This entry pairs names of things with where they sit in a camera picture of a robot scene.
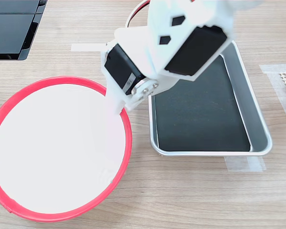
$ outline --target hexagonal cutout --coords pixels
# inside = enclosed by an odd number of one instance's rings
[[[172,26],[181,25],[185,20],[185,16],[173,18]]]
[[[171,36],[162,36],[160,37],[159,44],[168,44],[171,41]]]

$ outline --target cable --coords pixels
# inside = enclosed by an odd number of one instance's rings
[[[126,21],[125,27],[129,27],[130,21],[133,19],[133,17],[141,10],[143,9],[145,6],[147,6],[149,4],[150,0],[143,0],[141,1],[134,9],[133,11],[130,13],[130,15],[128,16],[128,19]]]

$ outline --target white tape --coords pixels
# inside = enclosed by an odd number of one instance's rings
[[[71,44],[71,52],[100,52],[105,46],[105,43]]]
[[[229,172],[263,172],[266,166],[261,156],[225,156]]]
[[[267,74],[286,114],[286,86],[280,75],[286,72],[286,64],[260,65],[260,68]]]

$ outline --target red wire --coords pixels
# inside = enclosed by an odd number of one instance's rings
[[[149,2],[150,2],[150,0],[149,1],[147,1],[144,5],[142,5],[140,8],[138,8],[135,12],[134,12],[134,14],[133,14],[133,16],[131,17],[131,19],[133,19],[133,17],[141,10],[141,9],[143,9],[145,6],[147,6],[148,4],[149,4]]]

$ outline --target masking tape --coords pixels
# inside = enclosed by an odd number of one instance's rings
[[[286,85],[281,77],[282,73],[286,73],[286,64],[260,65],[260,68],[263,73],[267,74],[286,114]]]
[[[266,166],[261,156],[225,156],[229,172],[263,172]]]

